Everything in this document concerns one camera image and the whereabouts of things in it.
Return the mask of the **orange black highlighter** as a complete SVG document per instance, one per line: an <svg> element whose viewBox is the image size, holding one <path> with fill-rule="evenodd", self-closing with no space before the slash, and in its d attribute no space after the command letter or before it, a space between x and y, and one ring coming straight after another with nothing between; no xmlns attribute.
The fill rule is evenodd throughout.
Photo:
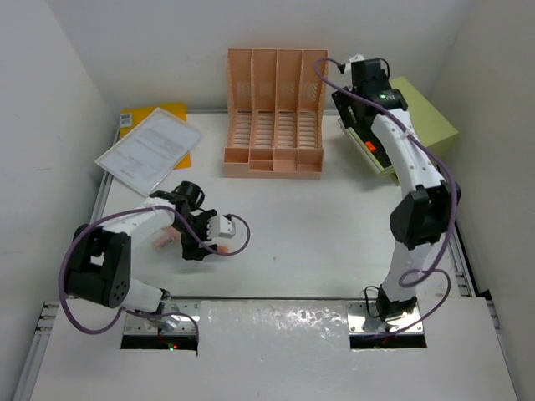
<svg viewBox="0 0 535 401"><path fill-rule="evenodd" d="M386 154L385 149L380 142L366 140L364 144L371 153L372 159L375 160L382 169L391 167L390 158Z"/></svg>

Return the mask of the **green drawer cabinet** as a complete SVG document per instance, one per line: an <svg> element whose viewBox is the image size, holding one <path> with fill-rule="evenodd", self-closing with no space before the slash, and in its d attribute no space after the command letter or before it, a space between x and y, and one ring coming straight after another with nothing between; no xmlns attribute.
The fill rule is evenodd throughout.
<svg viewBox="0 0 535 401"><path fill-rule="evenodd" d="M459 136L459 131L433 106L433 104L421 94L405 77L394 78L390 81L393 89L398 89L405 97L409 105L410 117L415 133L420 142L437 155L441 160L455 144ZM378 141L373 138L361 138L352 128L345 128L342 119L339 118L339 125L350 142L356 147L358 152L364 157L371 170L378 176L389 177L399 186L399 180L393 166L382 169L371 153L366 148L366 140Z"/></svg>

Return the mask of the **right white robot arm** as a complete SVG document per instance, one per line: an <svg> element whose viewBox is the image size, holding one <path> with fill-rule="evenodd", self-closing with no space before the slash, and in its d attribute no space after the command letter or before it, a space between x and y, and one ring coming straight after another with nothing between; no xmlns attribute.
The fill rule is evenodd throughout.
<svg viewBox="0 0 535 401"><path fill-rule="evenodd" d="M415 287L430 275L424 265L432 245L451 237L461 190L431 162L382 58L356 55L339 71L350 81L332 94L345 134L376 168L393 168L402 194L390 213L395 249L375 301L377 318L386 321L413 311Z"/></svg>

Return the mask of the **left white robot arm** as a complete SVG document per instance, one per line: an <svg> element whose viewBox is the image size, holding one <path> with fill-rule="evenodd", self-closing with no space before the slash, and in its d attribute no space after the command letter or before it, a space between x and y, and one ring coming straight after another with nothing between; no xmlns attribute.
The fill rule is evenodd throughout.
<svg viewBox="0 0 535 401"><path fill-rule="evenodd" d="M61 288L67 295L101 306L160 313L168 292L132 277L132 251L156 232L167 230L168 236L180 240L187 261L202 261L218 252L218 246L209 242L217 236L211 229L219 215L201 208L204 198L198 185L183 181L171 192L153 192L133 213L120 213L86 235L82 232L88 226L79 227Z"/></svg>

